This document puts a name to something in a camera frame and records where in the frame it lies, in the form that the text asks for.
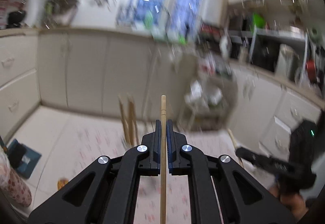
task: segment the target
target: metal bolt head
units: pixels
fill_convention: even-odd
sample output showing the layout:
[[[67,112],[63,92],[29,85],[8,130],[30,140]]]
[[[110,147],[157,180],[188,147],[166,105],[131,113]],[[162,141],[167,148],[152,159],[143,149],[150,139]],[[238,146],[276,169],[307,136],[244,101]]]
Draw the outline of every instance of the metal bolt head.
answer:
[[[98,162],[101,164],[107,163],[108,162],[108,157],[106,156],[101,156],[98,158]]]
[[[148,147],[145,146],[145,145],[139,145],[138,148],[137,148],[137,150],[139,152],[145,152],[147,149],[148,149]]]
[[[230,162],[231,159],[230,159],[230,157],[228,155],[222,155],[220,160],[222,162]]]
[[[190,146],[190,145],[188,145],[188,144],[187,144],[187,145],[183,145],[183,146],[182,146],[182,150],[183,150],[183,151],[191,151],[191,150],[192,150],[192,146]]]

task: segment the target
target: kitchen counter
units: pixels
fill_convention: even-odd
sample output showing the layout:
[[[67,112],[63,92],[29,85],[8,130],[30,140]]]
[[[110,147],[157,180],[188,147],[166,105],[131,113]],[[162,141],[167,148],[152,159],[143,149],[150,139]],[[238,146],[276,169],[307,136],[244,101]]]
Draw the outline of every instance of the kitchen counter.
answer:
[[[159,40],[156,40],[153,38],[150,31],[143,31],[143,30],[133,30],[129,27],[118,27],[118,28],[74,28],[74,27],[58,27],[53,29],[31,29],[31,28],[13,28],[13,29],[4,29],[0,30],[0,38],[5,36],[16,36],[16,35],[38,35],[38,34],[46,34],[46,33],[107,33],[107,34],[114,34],[119,35],[121,37],[139,37],[139,38],[145,38],[153,41],[159,42]],[[306,89],[300,88],[296,86],[293,82],[288,81],[284,78],[281,78],[279,76],[275,76],[273,73],[264,70],[258,66],[249,65],[249,64],[241,64],[235,59],[230,59],[231,65],[238,65],[240,67],[245,67],[253,72],[256,73],[256,75],[262,75],[274,82],[277,82],[294,92],[300,94],[301,96],[305,97],[307,100],[321,108],[322,110],[325,110],[325,100],[319,98],[316,96],[313,92],[308,91]]]
[[[315,95],[312,91],[303,89],[301,87],[298,87],[295,83],[282,78],[280,76],[275,76],[274,73],[267,71],[261,67],[255,66],[255,65],[250,65],[250,64],[242,64],[238,60],[235,59],[230,59],[229,60],[230,65],[237,65],[240,67],[245,67],[248,70],[253,71],[257,76],[261,75],[263,77],[266,77],[274,82],[277,82],[281,84],[282,86],[285,86],[292,91],[300,94],[301,96],[305,97],[307,100],[321,108],[322,110],[325,110],[325,100],[321,99],[317,95]]]

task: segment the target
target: white appliance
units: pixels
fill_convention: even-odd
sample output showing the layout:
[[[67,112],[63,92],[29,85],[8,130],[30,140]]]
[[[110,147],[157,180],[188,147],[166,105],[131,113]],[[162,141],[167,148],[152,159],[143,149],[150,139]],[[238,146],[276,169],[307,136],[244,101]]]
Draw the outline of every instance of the white appliance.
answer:
[[[286,44],[281,44],[275,75],[294,81],[295,72],[298,68],[298,61],[299,56],[293,48]]]

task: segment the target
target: hand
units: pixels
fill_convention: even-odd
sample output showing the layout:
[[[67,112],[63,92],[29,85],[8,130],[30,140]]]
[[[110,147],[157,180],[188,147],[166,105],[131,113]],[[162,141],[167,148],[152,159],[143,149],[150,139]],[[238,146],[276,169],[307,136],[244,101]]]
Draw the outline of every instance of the hand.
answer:
[[[279,197],[279,189],[276,185],[269,189],[269,192],[276,198]],[[296,220],[300,220],[308,211],[306,203],[300,194],[280,195],[280,202],[291,209]]]

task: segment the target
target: wooden dowel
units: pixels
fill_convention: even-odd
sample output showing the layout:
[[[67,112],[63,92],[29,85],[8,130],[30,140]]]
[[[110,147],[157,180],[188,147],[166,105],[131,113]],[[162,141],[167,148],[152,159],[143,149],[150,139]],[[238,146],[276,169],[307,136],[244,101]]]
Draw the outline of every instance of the wooden dowel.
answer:
[[[229,136],[230,136],[230,138],[231,138],[232,144],[233,144],[233,146],[234,146],[234,148],[235,148],[235,151],[236,151],[236,149],[237,149],[237,142],[236,142],[236,140],[235,140],[235,137],[234,137],[234,135],[232,134],[232,131],[231,131],[230,129],[227,129],[227,131],[228,131],[228,134],[229,134]],[[241,159],[240,157],[239,157],[238,159],[239,159],[239,165],[240,165],[242,168],[244,168],[244,164],[243,164],[242,159]]]
[[[129,138],[131,146],[134,146],[134,135],[133,135],[133,113],[132,113],[132,99],[129,98]]]
[[[161,96],[160,224],[166,224],[166,96]]]
[[[134,104],[133,99],[131,101],[131,106],[132,106],[132,121],[133,121],[133,124],[134,124],[134,131],[135,131],[135,140],[136,140],[136,144],[140,145],[139,136],[138,136],[137,117],[135,115],[135,104]]]
[[[127,144],[130,144],[130,140],[129,140],[129,131],[127,130],[127,125],[126,125],[126,119],[125,119],[125,114],[124,114],[124,108],[123,108],[123,104],[122,104],[122,99],[119,96],[119,103],[120,103],[120,112],[121,112],[121,121],[122,121],[122,125],[123,125],[123,131],[124,131],[124,139],[125,142]]]
[[[138,135],[138,125],[137,125],[137,116],[135,115],[135,105],[133,102],[132,106],[132,113],[133,113],[133,122],[134,122],[134,130],[135,130],[135,139],[136,139],[136,144],[140,145],[140,139]]]

